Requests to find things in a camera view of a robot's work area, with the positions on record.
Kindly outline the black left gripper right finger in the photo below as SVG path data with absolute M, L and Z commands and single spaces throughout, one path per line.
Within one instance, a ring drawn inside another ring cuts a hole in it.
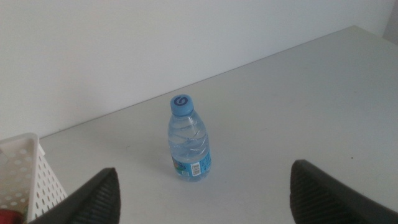
M 295 223 L 397 223 L 397 212 L 367 198 L 306 160 L 290 172 Z

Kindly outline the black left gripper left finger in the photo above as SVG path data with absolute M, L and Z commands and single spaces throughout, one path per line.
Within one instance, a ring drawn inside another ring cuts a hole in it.
M 121 192 L 115 168 L 105 168 L 33 224 L 118 224 Z

